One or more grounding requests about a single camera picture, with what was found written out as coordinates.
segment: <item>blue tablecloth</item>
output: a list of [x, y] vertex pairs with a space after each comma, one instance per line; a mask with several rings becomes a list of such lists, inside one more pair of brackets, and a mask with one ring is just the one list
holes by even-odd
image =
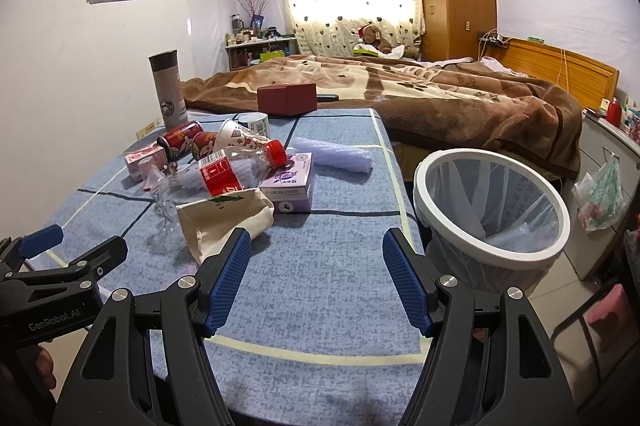
[[[218, 130], [226, 119], [190, 116], [204, 130]], [[222, 395], [233, 410], [282, 424], [398, 424], [429, 343], [409, 324], [382, 258], [391, 227], [422, 250], [382, 121], [358, 109], [271, 118], [270, 124], [271, 137], [283, 143], [295, 135], [366, 147], [374, 168], [364, 175], [317, 167], [312, 213], [276, 214], [273, 227], [253, 241], [228, 321], [206, 341]], [[198, 266], [180, 229], [167, 233], [152, 206], [118, 157], [56, 212], [50, 223], [63, 225], [65, 240], [31, 264], [66, 265], [121, 235], [129, 257], [100, 281], [104, 296], [119, 287], [134, 294], [164, 289]], [[160, 332], [152, 349], [156, 374], [164, 376]]]

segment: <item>teddy bear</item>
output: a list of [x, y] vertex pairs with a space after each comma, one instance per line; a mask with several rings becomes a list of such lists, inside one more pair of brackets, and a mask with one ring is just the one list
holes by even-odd
[[[358, 29], [358, 34], [364, 44], [372, 45], [382, 54], [389, 54], [393, 49], [389, 41], [382, 36], [382, 31], [380, 31], [378, 26], [367, 24], [366, 26]], [[417, 60], [419, 56], [420, 52], [415, 47], [409, 47], [408, 45], [404, 47], [405, 58], [413, 58], [414, 60]]]

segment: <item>brown blanket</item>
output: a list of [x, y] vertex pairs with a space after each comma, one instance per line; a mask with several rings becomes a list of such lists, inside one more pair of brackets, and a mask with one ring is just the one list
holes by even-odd
[[340, 96], [319, 108], [371, 107], [389, 137], [427, 149], [508, 150], [561, 177], [580, 170], [578, 101], [554, 83], [496, 73], [480, 63], [445, 69], [379, 58], [276, 58], [183, 84], [189, 108], [257, 111], [256, 89], [315, 83]]

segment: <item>paper bag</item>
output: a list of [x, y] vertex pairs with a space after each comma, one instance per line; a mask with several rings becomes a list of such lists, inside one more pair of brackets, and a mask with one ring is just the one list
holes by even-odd
[[177, 207], [189, 250], [198, 264], [218, 255], [235, 228], [252, 240], [273, 224], [273, 203], [258, 189], [235, 191]]

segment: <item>headboard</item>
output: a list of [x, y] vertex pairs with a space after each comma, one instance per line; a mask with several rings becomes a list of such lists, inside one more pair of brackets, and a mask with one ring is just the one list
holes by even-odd
[[[575, 96], [582, 108], [597, 109], [603, 98], [610, 100], [620, 75], [618, 69], [581, 54], [516, 38], [509, 40], [506, 48], [488, 46], [486, 54], [516, 72], [558, 83]], [[564, 56], [569, 72], [569, 88]]]

